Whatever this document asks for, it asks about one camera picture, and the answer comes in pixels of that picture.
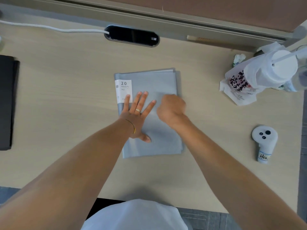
brown partition panel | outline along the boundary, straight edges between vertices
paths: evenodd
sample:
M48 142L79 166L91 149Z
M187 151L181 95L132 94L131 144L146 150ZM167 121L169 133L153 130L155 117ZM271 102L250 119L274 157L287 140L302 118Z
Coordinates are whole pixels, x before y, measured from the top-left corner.
M307 19L307 0L109 0L292 32Z

power cord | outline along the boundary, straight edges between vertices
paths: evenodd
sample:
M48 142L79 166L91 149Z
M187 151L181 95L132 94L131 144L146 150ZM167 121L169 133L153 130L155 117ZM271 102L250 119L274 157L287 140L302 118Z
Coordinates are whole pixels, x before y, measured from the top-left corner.
M28 24L28 23L12 23L12 22L6 22L6 21L2 21L0 20L0 23L4 23L4 24L8 24L8 25L13 25L13 26L24 26L24 27L40 27L40 28L46 28L46 29L50 29L50 30L54 30L54 31L59 31L59 32L65 32L65 33L71 33L71 32L95 32L95 33L105 33L105 34L109 34L109 32L107 31L103 31L103 30L97 30L97 29L58 29L55 27L50 27L50 26L44 26L44 25L36 25L36 24Z

fingernail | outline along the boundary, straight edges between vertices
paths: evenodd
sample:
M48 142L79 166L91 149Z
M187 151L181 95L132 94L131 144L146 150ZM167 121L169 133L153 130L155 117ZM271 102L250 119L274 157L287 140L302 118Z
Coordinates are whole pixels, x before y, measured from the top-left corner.
M150 142L151 142L151 139L150 139L148 136L146 136L145 142L146 142L146 143L150 143Z

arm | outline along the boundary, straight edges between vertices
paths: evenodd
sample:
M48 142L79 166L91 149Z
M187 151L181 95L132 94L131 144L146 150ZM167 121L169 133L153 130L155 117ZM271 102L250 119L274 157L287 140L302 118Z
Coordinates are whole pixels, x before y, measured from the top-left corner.
M142 114L135 111L147 95L139 101L139 92L130 110L127 96L116 122L79 143L6 202L0 208L1 229L80 229L128 138L150 142L140 129L156 101Z
M200 131L184 114L185 102L165 95L159 118L186 143L213 193L242 229L307 229L268 186Z

white shirt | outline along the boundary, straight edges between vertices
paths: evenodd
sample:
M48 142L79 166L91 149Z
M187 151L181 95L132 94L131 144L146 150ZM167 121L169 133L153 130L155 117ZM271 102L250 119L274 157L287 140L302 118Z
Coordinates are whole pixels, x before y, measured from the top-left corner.
M101 209L81 230L188 230L176 207L135 199Z

